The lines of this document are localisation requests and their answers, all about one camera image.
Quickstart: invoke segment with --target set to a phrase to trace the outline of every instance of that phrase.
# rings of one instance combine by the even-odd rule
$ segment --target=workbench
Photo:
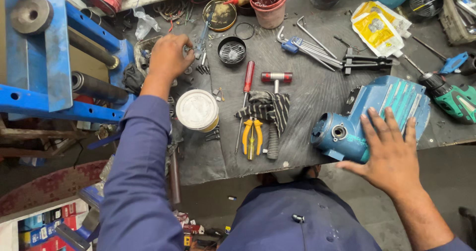
[[[349,9],[355,10],[365,1],[368,0],[341,0],[331,10],[321,11],[315,9],[309,0],[287,0],[286,13],[289,16],[282,23],[283,34],[285,38],[297,35],[304,40],[313,42],[308,35],[293,25],[301,16],[305,16],[308,31],[339,59],[344,56],[347,47],[334,39],[333,35],[343,38],[360,49],[365,48],[364,43],[352,30],[350,16],[348,13],[346,14]],[[204,27],[204,22],[201,21],[203,6],[204,4],[201,7],[196,6],[191,17],[191,19],[199,19],[198,21],[189,22],[187,26],[176,27],[174,25],[173,32],[175,34],[186,33],[196,44]],[[165,22],[160,16],[156,19],[162,30],[159,33],[151,31],[146,39],[158,34],[165,35],[170,28],[170,23]],[[248,22],[256,26],[256,32],[251,39],[245,41],[247,46],[245,60],[236,68],[227,68],[218,58],[217,46],[223,38],[234,35],[235,25],[241,22]],[[262,29],[255,17],[244,16],[238,16],[235,25],[224,32],[210,31],[209,33],[216,37],[205,43],[211,75],[201,75],[196,70],[192,73],[195,78],[193,87],[209,92],[221,87],[225,101],[218,102],[220,140],[205,141],[204,133],[184,129],[185,140],[179,147],[181,184],[184,186],[193,185],[219,179],[335,162],[335,160],[321,155],[319,150],[310,145],[310,133],[315,122],[325,112],[341,113],[351,89],[366,85],[376,77],[388,75],[390,71],[354,71],[350,76],[345,77],[342,72],[338,70],[331,72],[305,54],[293,55],[282,50],[280,43],[276,41],[279,28]],[[126,34],[127,39],[133,44],[136,42],[134,31],[133,29]],[[471,50],[470,46],[449,47],[446,35],[437,18],[424,24],[415,24],[409,31],[447,57]],[[404,42],[405,47],[402,51],[422,70],[436,71],[443,66],[441,59],[415,40],[407,39]],[[374,56],[368,49],[360,54]],[[288,125],[280,138],[278,160],[269,160],[265,155],[261,155],[253,161],[248,161],[240,151],[241,145],[238,155],[235,156],[239,119],[235,118],[234,114],[243,103],[243,83],[246,65],[250,60],[256,63],[252,90],[273,90],[272,83],[260,81],[260,74],[263,71],[294,73],[293,82],[282,84],[279,90],[280,93],[290,95],[291,107]],[[401,64],[393,67],[391,75],[416,81],[419,72],[405,59],[400,58],[399,60]],[[199,61],[195,61],[193,67],[195,68],[197,65],[199,65]],[[448,75],[446,79],[449,84],[465,83],[470,85],[476,80],[476,75],[464,77],[452,74]],[[188,87],[189,85],[180,82],[177,87],[172,88],[170,94],[175,100],[178,100]],[[431,104],[431,108],[431,117],[420,138],[418,150],[475,140],[476,125],[461,125],[452,120],[435,104]],[[266,148],[268,146],[268,122],[263,122],[265,123],[262,127],[263,148]]]

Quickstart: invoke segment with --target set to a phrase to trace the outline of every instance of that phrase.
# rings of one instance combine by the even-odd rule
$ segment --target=person
[[[170,84],[194,61],[186,35],[167,35],[152,49],[140,96],[120,122],[122,137],[100,206],[100,251],[183,250],[183,230],[170,210],[165,153],[170,133]],[[362,176],[392,199],[413,250],[472,250],[455,238],[419,180],[415,120],[405,139],[392,110],[386,121],[375,109],[360,118],[370,148],[365,164],[342,161],[338,168]],[[311,178],[260,186],[237,210],[219,250],[380,250],[351,207],[323,181]]]

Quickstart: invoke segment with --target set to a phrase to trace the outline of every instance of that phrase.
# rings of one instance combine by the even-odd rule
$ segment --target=white lid
[[[217,118],[218,104],[205,90],[190,90],[178,99],[175,111],[184,126],[202,129],[210,126]]]
[[[401,52],[400,50],[397,50],[395,53],[393,53],[393,55],[399,58],[403,55],[403,52]]]
[[[412,36],[412,34],[409,31],[403,31],[403,34],[402,34],[403,38],[408,39],[410,38],[410,36]]]

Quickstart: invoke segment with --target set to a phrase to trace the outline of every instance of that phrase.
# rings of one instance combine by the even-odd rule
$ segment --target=green cordless drill
[[[428,90],[428,95],[435,100],[447,114],[465,125],[476,123],[476,90],[467,85],[452,86],[439,75],[422,71],[410,58],[403,55],[422,75],[418,78],[421,85]]]

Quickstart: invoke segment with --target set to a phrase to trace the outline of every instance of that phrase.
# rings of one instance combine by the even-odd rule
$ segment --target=white container
[[[177,102],[175,111],[178,120],[187,128],[210,132],[218,124],[218,104],[205,90],[190,90]]]

